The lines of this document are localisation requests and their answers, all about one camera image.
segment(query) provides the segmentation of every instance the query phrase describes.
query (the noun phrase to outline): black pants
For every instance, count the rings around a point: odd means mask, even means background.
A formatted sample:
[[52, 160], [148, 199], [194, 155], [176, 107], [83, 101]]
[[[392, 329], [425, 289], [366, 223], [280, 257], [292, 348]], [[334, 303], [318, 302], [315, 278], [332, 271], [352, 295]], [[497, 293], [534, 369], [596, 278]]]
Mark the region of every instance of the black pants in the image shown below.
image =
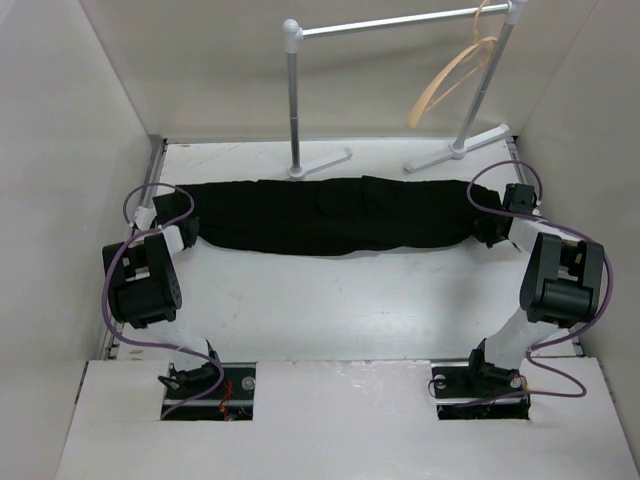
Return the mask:
[[[483, 218], [466, 198], [467, 182], [400, 182], [374, 177], [324, 181], [181, 185], [195, 200], [199, 235], [236, 250], [343, 255], [400, 246], [447, 247], [474, 235]], [[497, 192], [472, 189], [479, 204], [500, 209]], [[154, 199], [158, 223], [183, 213], [181, 193]]]

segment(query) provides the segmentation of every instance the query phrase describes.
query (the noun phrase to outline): white connector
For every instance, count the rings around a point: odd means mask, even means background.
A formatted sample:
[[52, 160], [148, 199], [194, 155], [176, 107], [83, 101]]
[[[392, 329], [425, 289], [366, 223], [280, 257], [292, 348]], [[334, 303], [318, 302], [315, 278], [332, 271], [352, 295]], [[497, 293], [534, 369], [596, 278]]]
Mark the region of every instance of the white connector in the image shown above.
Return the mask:
[[522, 10], [524, 10], [525, 3], [527, 3], [527, 0], [509, 0], [509, 13], [507, 13], [505, 23], [508, 25], [515, 25], [518, 23], [520, 14], [522, 13]]
[[298, 53], [298, 42], [303, 39], [302, 28], [293, 18], [285, 20], [282, 24], [285, 33], [285, 48], [287, 53]]
[[156, 209], [154, 207], [138, 207], [133, 214], [133, 223], [140, 230], [149, 230], [151, 228], [151, 223], [153, 223], [155, 218]]
[[164, 241], [167, 244], [167, 250], [169, 250], [170, 256], [173, 257], [176, 253], [184, 250], [184, 241], [182, 240], [180, 228], [175, 225], [163, 228], [162, 235], [164, 236]]

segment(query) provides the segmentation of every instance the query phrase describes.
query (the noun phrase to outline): metal pole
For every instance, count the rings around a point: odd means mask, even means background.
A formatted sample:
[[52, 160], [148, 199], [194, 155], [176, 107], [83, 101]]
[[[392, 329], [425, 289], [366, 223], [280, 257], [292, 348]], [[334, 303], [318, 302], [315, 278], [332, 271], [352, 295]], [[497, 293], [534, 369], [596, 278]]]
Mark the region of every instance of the metal pole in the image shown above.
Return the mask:
[[[149, 159], [149, 166], [147, 167], [147, 173], [144, 177], [144, 184], [160, 180], [164, 156], [165, 153], [167, 153], [166, 138], [162, 138], [160, 135], [149, 135], [149, 141], [151, 142], [152, 150], [151, 158]], [[151, 207], [151, 199], [155, 195], [157, 189], [158, 187], [145, 187], [140, 194], [140, 204], [138, 206], [145, 208]]]
[[289, 73], [289, 126], [291, 128], [291, 171], [301, 170], [300, 136], [298, 133], [298, 72], [297, 53], [287, 53], [287, 71]]
[[[333, 35], [342, 35], [345, 33], [368, 32], [371, 30], [380, 30], [383, 28], [406, 27], [410, 25], [419, 25], [422, 23], [438, 22], [441, 20], [453, 20], [460, 18], [472, 18], [478, 7], [462, 8], [459, 10], [447, 10], [444, 12], [425, 13], [422, 15], [409, 15], [406, 17], [383, 18], [381, 20], [371, 20], [368, 22], [345, 23], [343, 25], [333, 25], [329, 27], [310, 28], [302, 30], [302, 38], [320, 38], [330, 37]], [[482, 9], [480, 15], [499, 15], [509, 11], [509, 3], [500, 3], [498, 5], [487, 5]]]
[[478, 90], [476, 90], [476, 94], [473, 97], [473, 101], [471, 102], [471, 107], [467, 112], [467, 116], [462, 123], [462, 128], [460, 129], [460, 133], [458, 134], [458, 138], [451, 145], [452, 150], [455, 151], [464, 151], [464, 142], [469, 137], [471, 133], [471, 126], [473, 125], [473, 121], [476, 119], [476, 115], [478, 114], [478, 110], [480, 110], [480, 105], [482, 105], [482, 101], [484, 100], [484, 96], [487, 93], [487, 89], [489, 88], [489, 83], [491, 82], [491, 78], [493, 78], [493, 74], [496, 71], [496, 67], [500, 62], [500, 57], [502, 56], [502, 52], [504, 52], [504, 47], [507, 45], [509, 41], [509, 37], [511, 36], [511, 31], [513, 30], [514, 24], [505, 22], [502, 26], [502, 30], [500, 31], [500, 36], [498, 37], [498, 42], [493, 49], [493, 54], [491, 55], [491, 59], [489, 60], [489, 64], [484, 71], [482, 76], [482, 80], [480, 81], [480, 85], [478, 86]]

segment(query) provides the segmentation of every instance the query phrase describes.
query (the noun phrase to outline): white surface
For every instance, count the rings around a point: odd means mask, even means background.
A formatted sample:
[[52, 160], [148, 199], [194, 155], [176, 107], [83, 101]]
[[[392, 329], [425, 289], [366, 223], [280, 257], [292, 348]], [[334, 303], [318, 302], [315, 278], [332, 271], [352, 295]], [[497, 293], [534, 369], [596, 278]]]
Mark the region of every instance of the white surface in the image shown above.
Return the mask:
[[[288, 136], [285, 19], [313, 28], [479, 3], [82, 0], [147, 131], [218, 141]], [[594, 3], [527, 3], [474, 132], [501, 122], [520, 132]], [[497, 36], [504, 18], [482, 19], [482, 35]], [[471, 19], [453, 20], [301, 42], [301, 135], [456, 135], [479, 75], [427, 115], [417, 132], [405, 121], [431, 79], [471, 43], [471, 25]]]
[[0, 478], [50, 480], [149, 142], [77, 0], [0, 2]]
[[589, 395], [534, 398], [531, 421], [438, 421], [429, 363], [399, 361], [260, 363], [254, 420], [229, 423], [152, 421], [166, 364], [92, 364], [57, 480], [637, 479], [597, 362], [547, 362]]
[[[344, 147], [351, 161], [313, 179], [376, 175], [400, 180], [470, 179], [509, 159], [504, 141], [408, 176], [404, 161], [446, 140], [367, 139], [303, 142], [303, 158]], [[169, 183], [286, 178], [286, 142], [172, 145], [162, 173]], [[507, 166], [483, 184], [500, 192], [517, 181]], [[374, 360], [467, 357], [518, 308], [528, 262], [503, 242], [476, 240], [441, 250], [397, 249], [333, 258], [240, 252], [199, 240], [174, 257], [183, 295], [179, 322], [208, 338], [225, 362], [256, 360]], [[135, 338], [152, 339], [127, 327]], [[571, 344], [541, 352], [572, 355]], [[123, 346], [119, 358], [168, 358]]]
[[0, 478], [54, 478], [84, 365], [83, 361], [0, 363]]
[[611, 256], [613, 302], [587, 336], [586, 347], [604, 364], [640, 459], [638, 18], [640, 2], [598, 2], [531, 116], [520, 146], [523, 159], [545, 178], [544, 213], [592, 235]]

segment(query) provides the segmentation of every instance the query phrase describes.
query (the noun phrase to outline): plastic hanger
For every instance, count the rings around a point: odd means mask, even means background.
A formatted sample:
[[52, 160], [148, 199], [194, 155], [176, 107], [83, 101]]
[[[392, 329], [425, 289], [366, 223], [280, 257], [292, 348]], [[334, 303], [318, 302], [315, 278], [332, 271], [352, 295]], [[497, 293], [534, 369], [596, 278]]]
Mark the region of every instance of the plastic hanger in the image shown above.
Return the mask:
[[[464, 83], [467, 79], [469, 79], [474, 73], [478, 72], [481, 68], [483, 68], [491, 58], [491, 54], [493, 53], [493, 49], [498, 42], [498, 39], [495, 37], [483, 37], [480, 38], [480, 32], [478, 31], [478, 18], [480, 17], [480, 12], [484, 7], [491, 3], [490, 0], [484, 0], [476, 11], [475, 17], [473, 18], [473, 43], [465, 48], [462, 52], [460, 52], [453, 60], [449, 62], [449, 64], [444, 67], [444, 69], [436, 75], [436, 77], [431, 81], [431, 83], [427, 86], [427, 88], [422, 92], [420, 98], [415, 103], [411, 112], [409, 112], [409, 116], [407, 118], [407, 126], [410, 128], [416, 128], [418, 121], [424, 114], [433, 109], [436, 105], [438, 105], [442, 100], [444, 100], [451, 92], [453, 92], [456, 88], [458, 88], [462, 83]], [[446, 92], [440, 95], [435, 100], [433, 99], [436, 90], [440, 87], [442, 82], [451, 74], [451, 72], [459, 65], [463, 65], [469, 62], [471, 59], [475, 58], [479, 53], [483, 50], [486, 50], [485, 57], [480, 61], [480, 63], [469, 73], [467, 73], [461, 80], [459, 80], [455, 85], [449, 88]]]

